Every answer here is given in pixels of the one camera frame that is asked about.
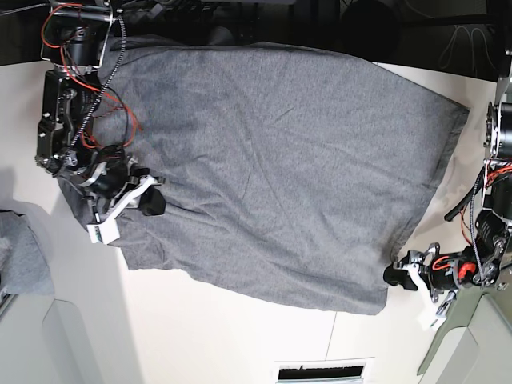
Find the white bin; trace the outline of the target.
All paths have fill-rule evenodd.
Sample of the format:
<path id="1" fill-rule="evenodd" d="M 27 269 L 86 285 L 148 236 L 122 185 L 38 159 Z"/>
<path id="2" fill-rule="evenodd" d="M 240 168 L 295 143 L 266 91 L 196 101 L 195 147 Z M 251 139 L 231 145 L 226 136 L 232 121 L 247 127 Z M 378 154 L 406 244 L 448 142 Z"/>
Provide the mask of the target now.
<path id="1" fill-rule="evenodd" d="M 44 325 L 53 299 L 17 295 L 1 311 L 2 383 L 83 383 L 62 326 Z"/>
<path id="2" fill-rule="evenodd" d="M 510 383 L 511 324 L 490 295 L 470 323 L 446 334 L 422 383 Z"/>

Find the white vent grille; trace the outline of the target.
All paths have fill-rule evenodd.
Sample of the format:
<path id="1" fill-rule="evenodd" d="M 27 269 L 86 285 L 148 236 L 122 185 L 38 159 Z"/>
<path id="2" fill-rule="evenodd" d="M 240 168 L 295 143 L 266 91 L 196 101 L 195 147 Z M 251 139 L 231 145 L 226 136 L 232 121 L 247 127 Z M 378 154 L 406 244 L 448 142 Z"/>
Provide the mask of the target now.
<path id="1" fill-rule="evenodd" d="M 365 383 L 374 358 L 276 362 L 273 383 Z"/>

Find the grey cloth pile at left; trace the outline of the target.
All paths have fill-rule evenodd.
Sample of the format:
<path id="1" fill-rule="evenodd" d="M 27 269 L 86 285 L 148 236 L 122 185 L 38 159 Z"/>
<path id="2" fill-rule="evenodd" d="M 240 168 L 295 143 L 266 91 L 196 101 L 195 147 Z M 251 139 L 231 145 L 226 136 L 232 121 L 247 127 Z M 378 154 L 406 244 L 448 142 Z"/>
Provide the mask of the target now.
<path id="1" fill-rule="evenodd" d="M 24 215 L 1 211 L 1 294 L 53 295 L 42 248 Z"/>

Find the white bin at left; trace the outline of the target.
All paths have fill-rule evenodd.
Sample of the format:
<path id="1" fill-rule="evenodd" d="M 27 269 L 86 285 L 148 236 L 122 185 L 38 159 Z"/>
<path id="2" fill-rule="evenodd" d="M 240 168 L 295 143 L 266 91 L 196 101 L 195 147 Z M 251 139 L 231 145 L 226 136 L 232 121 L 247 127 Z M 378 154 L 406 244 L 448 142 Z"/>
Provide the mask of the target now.
<path id="1" fill-rule="evenodd" d="M 44 325 L 53 299 L 17 295 L 1 311 L 2 383 L 83 383 L 62 326 Z"/>

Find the grey t-shirt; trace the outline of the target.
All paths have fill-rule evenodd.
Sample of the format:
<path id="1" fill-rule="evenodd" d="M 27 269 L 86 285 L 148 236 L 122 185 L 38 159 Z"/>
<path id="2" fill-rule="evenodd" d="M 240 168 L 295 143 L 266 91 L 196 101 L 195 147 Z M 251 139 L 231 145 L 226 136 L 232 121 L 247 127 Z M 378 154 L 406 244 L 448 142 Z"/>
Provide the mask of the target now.
<path id="1" fill-rule="evenodd" d="M 131 270 L 183 270 L 253 298 L 378 314 L 468 110 L 360 58 L 300 47 L 107 47 L 100 78 L 141 124 L 130 151 L 166 211 L 126 210 Z"/>

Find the white bin at right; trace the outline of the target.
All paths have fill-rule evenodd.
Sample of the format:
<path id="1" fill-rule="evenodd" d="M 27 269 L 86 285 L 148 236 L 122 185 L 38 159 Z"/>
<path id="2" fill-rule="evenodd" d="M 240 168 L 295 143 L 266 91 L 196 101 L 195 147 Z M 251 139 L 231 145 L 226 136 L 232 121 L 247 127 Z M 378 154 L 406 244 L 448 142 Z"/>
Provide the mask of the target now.
<path id="1" fill-rule="evenodd" d="M 446 334 L 422 383 L 510 383 L 511 324 L 490 295 L 470 323 Z"/>

